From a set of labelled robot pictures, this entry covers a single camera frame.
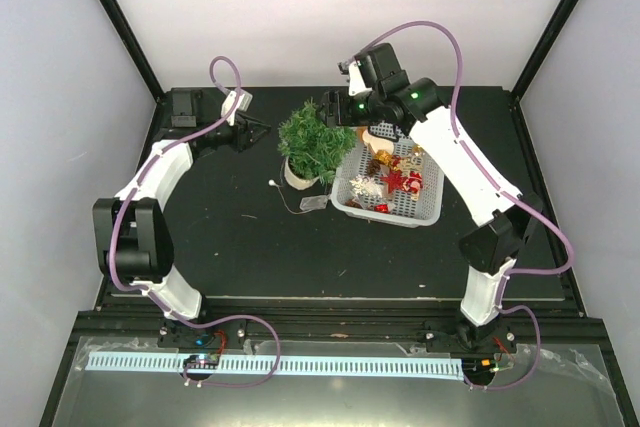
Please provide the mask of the small green christmas tree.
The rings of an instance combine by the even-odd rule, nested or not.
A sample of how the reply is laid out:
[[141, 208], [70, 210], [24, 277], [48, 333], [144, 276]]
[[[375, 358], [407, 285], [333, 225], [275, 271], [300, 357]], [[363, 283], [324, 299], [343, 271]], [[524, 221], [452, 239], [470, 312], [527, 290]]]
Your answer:
[[278, 150], [285, 158], [285, 178], [298, 190], [316, 182], [331, 184], [344, 157], [357, 143], [349, 127], [327, 127], [317, 116], [318, 104], [308, 98], [278, 128]]

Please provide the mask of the white plastic basket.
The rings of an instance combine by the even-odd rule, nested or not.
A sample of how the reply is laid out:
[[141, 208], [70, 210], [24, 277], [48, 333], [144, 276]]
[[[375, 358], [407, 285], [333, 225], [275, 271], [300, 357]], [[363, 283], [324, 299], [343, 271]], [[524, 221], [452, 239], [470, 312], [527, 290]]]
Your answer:
[[440, 217], [444, 174], [435, 161], [390, 124], [358, 127], [355, 147], [335, 173], [330, 200], [367, 221], [417, 228]]

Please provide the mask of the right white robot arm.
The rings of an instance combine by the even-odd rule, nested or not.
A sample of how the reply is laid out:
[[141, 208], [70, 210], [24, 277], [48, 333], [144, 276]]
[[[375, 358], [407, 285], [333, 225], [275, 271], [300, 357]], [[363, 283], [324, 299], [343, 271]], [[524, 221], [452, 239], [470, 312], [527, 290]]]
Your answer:
[[507, 277], [542, 208], [539, 197], [522, 194], [497, 171], [459, 126], [437, 84], [426, 77], [410, 80], [390, 44], [366, 48], [338, 68], [348, 84], [322, 96], [319, 119], [330, 128], [399, 128], [464, 201], [476, 228], [459, 242], [469, 270], [454, 335], [461, 347], [479, 349], [496, 328]]

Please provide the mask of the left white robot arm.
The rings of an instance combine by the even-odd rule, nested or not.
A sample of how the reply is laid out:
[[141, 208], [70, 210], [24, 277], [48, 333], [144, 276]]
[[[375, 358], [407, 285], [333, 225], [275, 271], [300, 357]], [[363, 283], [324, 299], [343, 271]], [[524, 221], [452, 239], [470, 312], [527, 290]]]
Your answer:
[[149, 155], [134, 177], [111, 198], [92, 208], [99, 269], [122, 292], [151, 298], [193, 346], [214, 335], [213, 319], [204, 315], [204, 297], [175, 265], [174, 244], [164, 217], [180, 179], [204, 153], [222, 146], [242, 152], [270, 131], [246, 111], [252, 101], [243, 89], [226, 89], [219, 117], [204, 106], [201, 90], [178, 88], [169, 94], [167, 125], [153, 138]]

